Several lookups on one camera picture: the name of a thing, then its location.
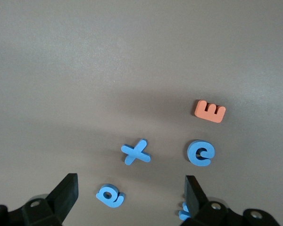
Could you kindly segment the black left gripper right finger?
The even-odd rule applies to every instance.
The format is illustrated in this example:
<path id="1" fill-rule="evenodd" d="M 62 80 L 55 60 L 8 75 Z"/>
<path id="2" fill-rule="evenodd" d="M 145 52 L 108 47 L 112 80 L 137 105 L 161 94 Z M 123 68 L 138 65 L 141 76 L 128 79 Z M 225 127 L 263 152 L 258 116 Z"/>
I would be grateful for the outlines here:
<path id="1" fill-rule="evenodd" d="M 220 202 L 209 201 L 195 176 L 185 177 L 185 208 L 187 219 L 180 226 L 280 226 L 269 213 L 246 209 L 239 215 Z"/>

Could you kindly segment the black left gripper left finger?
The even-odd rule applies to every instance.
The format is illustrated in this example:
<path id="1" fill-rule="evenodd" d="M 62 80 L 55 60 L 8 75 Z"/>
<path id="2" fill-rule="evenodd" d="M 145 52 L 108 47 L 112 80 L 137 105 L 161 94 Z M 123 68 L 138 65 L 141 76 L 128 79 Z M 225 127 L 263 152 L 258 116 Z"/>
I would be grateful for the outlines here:
<path id="1" fill-rule="evenodd" d="M 78 195 L 78 175 L 69 173 L 45 198 L 36 196 L 14 211 L 0 205 L 0 226 L 63 226 Z"/>

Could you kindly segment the blue foam letter E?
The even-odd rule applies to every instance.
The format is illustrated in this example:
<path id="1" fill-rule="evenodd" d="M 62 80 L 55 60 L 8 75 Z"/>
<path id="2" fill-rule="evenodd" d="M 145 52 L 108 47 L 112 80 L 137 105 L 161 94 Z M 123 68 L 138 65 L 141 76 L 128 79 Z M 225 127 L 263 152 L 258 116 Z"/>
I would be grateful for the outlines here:
<path id="1" fill-rule="evenodd" d="M 206 167 L 215 156 L 215 148 L 207 141 L 195 140 L 189 144 L 187 156 L 192 164 L 199 167 Z"/>
<path id="2" fill-rule="evenodd" d="M 185 220 L 187 220 L 188 218 L 191 217 L 186 202 L 182 203 L 182 208 L 183 209 L 178 212 L 178 216 L 179 216 L 180 220 L 185 221 Z"/>

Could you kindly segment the blue foam letter x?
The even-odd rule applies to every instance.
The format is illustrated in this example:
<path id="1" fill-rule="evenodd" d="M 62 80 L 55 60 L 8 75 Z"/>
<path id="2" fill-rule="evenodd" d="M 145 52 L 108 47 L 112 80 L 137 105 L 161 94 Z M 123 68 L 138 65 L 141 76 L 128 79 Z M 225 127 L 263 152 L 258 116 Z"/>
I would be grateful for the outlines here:
<path id="1" fill-rule="evenodd" d="M 127 156 L 125 157 L 125 165 L 131 165 L 136 159 L 143 162 L 150 162 L 151 156 L 148 153 L 144 152 L 144 149 L 147 147 L 147 140 L 141 139 L 136 146 L 122 145 L 121 151 Z"/>

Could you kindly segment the blue foam letter a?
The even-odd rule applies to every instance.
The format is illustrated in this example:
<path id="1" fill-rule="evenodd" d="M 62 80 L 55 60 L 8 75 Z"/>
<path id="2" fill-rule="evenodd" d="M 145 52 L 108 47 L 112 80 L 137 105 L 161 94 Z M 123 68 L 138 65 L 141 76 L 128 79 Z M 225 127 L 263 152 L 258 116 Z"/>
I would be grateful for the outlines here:
<path id="1" fill-rule="evenodd" d="M 96 193 L 96 198 L 110 208 L 117 208 L 124 202 L 125 194 L 112 184 L 104 184 Z"/>

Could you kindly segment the orange foam letter E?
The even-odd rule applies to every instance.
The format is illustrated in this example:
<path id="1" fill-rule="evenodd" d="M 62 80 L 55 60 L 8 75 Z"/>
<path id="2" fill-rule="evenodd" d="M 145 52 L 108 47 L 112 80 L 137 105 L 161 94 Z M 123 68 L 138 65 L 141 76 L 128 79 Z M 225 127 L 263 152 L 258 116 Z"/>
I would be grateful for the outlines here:
<path id="1" fill-rule="evenodd" d="M 194 115 L 200 119 L 211 121 L 214 123 L 221 123 L 226 112 L 226 107 L 208 103 L 205 100 L 198 100 Z"/>

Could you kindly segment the brown table cover mat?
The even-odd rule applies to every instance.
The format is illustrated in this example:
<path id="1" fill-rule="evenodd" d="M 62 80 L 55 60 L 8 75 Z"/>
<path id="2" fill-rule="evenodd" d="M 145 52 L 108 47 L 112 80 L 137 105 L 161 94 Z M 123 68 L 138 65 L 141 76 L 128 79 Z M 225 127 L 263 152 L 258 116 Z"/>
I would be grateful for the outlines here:
<path id="1" fill-rule="evenodd" d="M 226 107 L 221 123 L 198 100 Z M 147 140 L 150 162 L 122 145 Z M 189 144 L 215 156 L 192 164 Z M 179 226 L 184 179 L 283 226 L 283 0 L 0 0 L 0 204 L 77 173 L 64 226 Z M 110 208 L 104 184 L 125 194 Z"/>

